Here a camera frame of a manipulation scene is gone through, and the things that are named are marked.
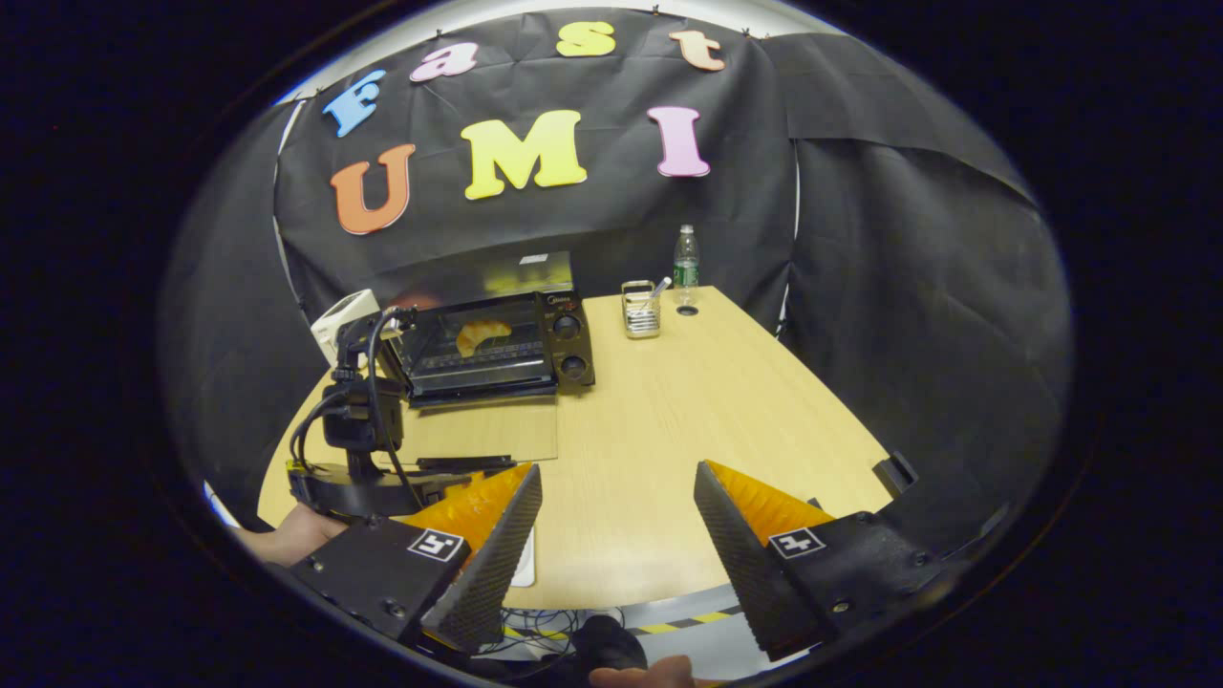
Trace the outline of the golden croissant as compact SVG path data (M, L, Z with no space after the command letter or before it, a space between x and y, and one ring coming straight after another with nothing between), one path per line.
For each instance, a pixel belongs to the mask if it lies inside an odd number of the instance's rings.
M472 319L464 323L455 339L456 349L461 357L475 356L481 343L488 339L506 339L511 335L512 328L501 319Z

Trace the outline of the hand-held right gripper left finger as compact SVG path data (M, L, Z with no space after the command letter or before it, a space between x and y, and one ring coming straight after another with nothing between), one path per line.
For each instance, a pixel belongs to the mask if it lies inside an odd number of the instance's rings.
M543 501L539 466L460 488L416 514L367 514L292 567L355 623L412 645L475 654L501 637L501 604Z

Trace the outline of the black backdrop cloth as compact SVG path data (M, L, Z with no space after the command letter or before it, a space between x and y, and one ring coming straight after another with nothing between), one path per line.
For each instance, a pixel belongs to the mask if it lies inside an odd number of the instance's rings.
M333 301L555 249L607 296L664 270L684 222L700 284L785 319L783 343L914 467L906 532L956 556L1022 510L1065 413L1071 304L1008 156L852 35L599 6L358 55L249 123L168 269L172 430L253 519Z

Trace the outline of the black table edge bracket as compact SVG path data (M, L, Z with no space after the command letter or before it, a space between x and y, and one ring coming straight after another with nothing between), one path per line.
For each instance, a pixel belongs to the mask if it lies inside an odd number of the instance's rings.
M920 480L912 463L900 452L887 456L874 464L871 470L892 499L898 499Z

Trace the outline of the green label water bottle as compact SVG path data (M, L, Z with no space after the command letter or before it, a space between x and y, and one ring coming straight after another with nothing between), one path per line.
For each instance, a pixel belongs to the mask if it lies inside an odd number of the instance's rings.
M682 224L678 230L676 248L673 255L673 284L680 291L697 287L700 277L700 246L691 224Z

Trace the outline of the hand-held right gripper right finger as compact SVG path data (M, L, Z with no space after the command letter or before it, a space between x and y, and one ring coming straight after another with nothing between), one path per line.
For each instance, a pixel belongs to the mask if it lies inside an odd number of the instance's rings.
M693 500L762 653L859 644L943 596L943 558L883 512L835 518L729 466L697 466Z

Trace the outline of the white toaster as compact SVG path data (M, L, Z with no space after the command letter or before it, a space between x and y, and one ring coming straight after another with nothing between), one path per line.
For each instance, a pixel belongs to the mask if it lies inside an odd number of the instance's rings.
M311 323L311 335L318 343L320 353L329 369L339 360L339 331L349 323L382 310L371 288L364 288L342 297Z

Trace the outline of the black electric oven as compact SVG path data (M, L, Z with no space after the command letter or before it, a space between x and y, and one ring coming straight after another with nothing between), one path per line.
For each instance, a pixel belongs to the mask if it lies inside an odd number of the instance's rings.
M418 310L413 331L394 340L412 382L404 404L401 457L559 456L559 401L592 389L589 321L569 254L482 252L428 263L394 293ZM488 339L464 358L455 339L472 319L501 319L506 339Z

